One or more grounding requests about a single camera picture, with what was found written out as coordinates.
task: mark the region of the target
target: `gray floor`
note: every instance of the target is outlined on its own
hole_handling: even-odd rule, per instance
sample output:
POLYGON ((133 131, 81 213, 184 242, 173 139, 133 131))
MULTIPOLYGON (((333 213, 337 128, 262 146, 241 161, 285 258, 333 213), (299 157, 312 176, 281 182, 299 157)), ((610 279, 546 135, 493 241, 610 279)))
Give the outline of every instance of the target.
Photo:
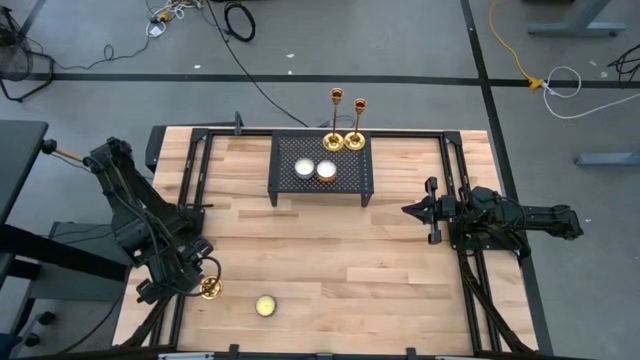
MULTIPOLYGON (((152 4, 162 1, 150 0, 152 4)), ((26 19, 33 1, 3 1, 18 21, 26 19)), ((472 1, 489 75, 519 79, 511 55, 488 29, 488 0, 472 1)), ((496 10, 495 24, 516 47, 526 69, 545 77, 567 65, 585 79, 606 80, 606 68, 637 42, 640 7, 632 0, 612 2, 599 20, 625 21, 629 30, 615 39, 532 38, 526 23, 571 16, 584 2, 540 4, 507 1, 496 10)), ((29 36, 64 64, 88 64, 102 56, 105 43, 117 54, 144 44, 143 1, 47 0, 29 36)), ((251 44, 231 42, 240 60, 255 74, 476 76, 459 2, 445 0, 247 2, 258 22, 251 44), (293 58, 286 55, 295 54, 293 58)), ((218 13, 221 7, 216 5, 218 13)), ((149 50, 134 59, 96 66, 90 73, 240 74, 213 29, 200 14, 170 24, 149 50)), ((19 92, 33 82, 10 84, 19 92)), ((365 97, 364 123, 371 127, 488 129, 479 87, 405 84, 265 83, 264 90, 290 112, 310 124, 331 114, 327 93, 342 86, 347 100, 365 97)), ((553 101, 561 114, 575 114, 632 94, 633 90, 584 90, 577 98, 553 101)), ((493 93, 523 203, 570 204, 578 212, 585 235, 564 242, 530 234, 534 263, 556 354, 598 359, 630 359, 640 353, 640 244, 635 222, 640 200, 638 168, 577 168, 580 152, 639 150, 639 100, 578 120, 551 116, 541 92, 494 88, 493 93)), ((248 125, 293 126, 249 83, 83 82, 60 81, 24 104, 0 99, 7 119, 49 122, 49 137, 78 153, 86 153, 109 136, 129 141, 142 163, 152 125, 228 121, 234 111, 248 125)), ((10 217, 10 223, 47 233, 57 221, 107 222, 110 209, 92 176, 41 156, 10 217)), ((18 293, 7 285, 4 299, 18 293)), ((63 321, 57 337, 31 350, 52 352, 74 342, 97 323, 110 304, 38 302, 63 321), (73 319, 82 326, 73 326, 73 319)), ((114 320, 85 348, 110 342, 114 320)), ((52 334, 42 329, 43 338, 52 334)))

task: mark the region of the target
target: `tea light candle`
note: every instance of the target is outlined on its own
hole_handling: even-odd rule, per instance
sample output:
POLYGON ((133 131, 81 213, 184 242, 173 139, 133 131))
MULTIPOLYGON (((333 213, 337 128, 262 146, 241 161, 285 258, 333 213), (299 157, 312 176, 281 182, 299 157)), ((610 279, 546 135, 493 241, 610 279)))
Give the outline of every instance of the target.
POLYGON ((330 160, 322 160, 318 164, 318 179, 320 181, 333 181, 336 178, 336 164, 330 160))
POLYGON ((313 176, 315 170, 315 164, 311 159, 302 158, 298 159, 295 164, 296 175, 301 179, 309 179, 313 176))

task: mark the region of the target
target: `gold candle holder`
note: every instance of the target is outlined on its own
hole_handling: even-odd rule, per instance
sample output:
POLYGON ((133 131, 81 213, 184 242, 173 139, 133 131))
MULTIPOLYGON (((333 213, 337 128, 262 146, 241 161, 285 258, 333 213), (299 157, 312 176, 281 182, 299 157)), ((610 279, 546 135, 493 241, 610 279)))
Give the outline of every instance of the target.
POLYGON ((342 135, 336 132, 336 118, 338 117, 338 104, 342 101, 344 91, 340 88, 331 89, 331 101, 333 101, 333 130, 322 139, 324 148, 329 151, 338 151, 344 146, 342 135))
POLYGON ((360 115, 364 112, 364 109, 367 108, 367 100, 365 99, 356 99, 353 102, 353 105, 356 108, 356 128, 355 131, 352 131, 345 135, 344 144, 347 148, 353 151, 358 151, 364 147, 366 139, 362 135, 362 133, 358 132, 358 124, 360 123, 360 115))
POLYGON ((219 280, 216 286, 211 287, 216 281, 215 276, 207 276, 200 282, 200 292, 202 297, 207 300, 213 300, 222 294, 222 280, 219 280))

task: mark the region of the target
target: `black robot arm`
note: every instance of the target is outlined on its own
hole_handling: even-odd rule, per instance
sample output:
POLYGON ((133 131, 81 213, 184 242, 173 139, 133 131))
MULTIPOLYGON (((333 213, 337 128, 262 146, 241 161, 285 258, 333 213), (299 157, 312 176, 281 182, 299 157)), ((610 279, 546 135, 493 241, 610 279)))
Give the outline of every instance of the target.
POLYGON ((431 224, 429 243, 442 241, 438 221, 453 223, 453 246, 473 249, 491 239, 505 249, 520 251, 520 257, 528 256, 529 249, 518 235, 520 230, 545 231, 554 237, 573 240, 583 234, 576 212, 567 205, 552 207, 520 205, 497 192, 475 187, 460 188, 459 198, 443 195, 436 198, 435 177, 427 179, 427 196, 420 202, 402 208, 405 213, 431 224))
POLYGON ((113 210, 115 239, 135 267, 151 279, 136 288, 138 302, 188 293, 200 283, 200 263, 213 247, 201 236, 203 209, 165 202, 135 169, 131 146, 116 138, 91 151, 83 163, 98 177, 113 210))

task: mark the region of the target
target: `wooden table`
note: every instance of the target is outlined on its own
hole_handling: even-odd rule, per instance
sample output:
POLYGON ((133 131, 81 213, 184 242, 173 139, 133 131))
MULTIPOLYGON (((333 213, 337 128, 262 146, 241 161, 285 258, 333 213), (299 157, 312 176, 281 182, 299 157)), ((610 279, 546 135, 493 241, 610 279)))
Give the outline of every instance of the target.
MULTIPOLYGON (((189 127, 169 127, 164 137, 153 185, 169 202, 178 199, 190 134, 189 127)), ((471 186, 500 189, 487 133, 461 135, 471 186)), ((270 137, 216 136, 213 144, 203 203, 215 207, 206 210, 203 235, 222 264, 224 291, 212 301, 187 298, 179 350, 227 351, 239 344, 243 352, 404 354, 415 347, 418 354, 472 354, 446 226, 445 241, 430 246, 429 226, 400 210, 425 196, 427 177, 444 183, 437 141, 372 139, 375 194, 367 208, 359 195, 336 194, 282 194, 272 208, 270 137), (263 294, 278 302, 268 318, 254 309, 263 294)), ((485 251, 485 258, 496 307, 522 341, 537 348, 515 256, 485 251)), ((208 262, 204 269, 215 272, 208 262)), ((135 302, 135 286, 147 274, 131 272, 114 344, 151 308, 135 302)), ((489 348, 477 302, 476 308, 489 348)), ((170 320, 165 317, 164 339, 170 320)))

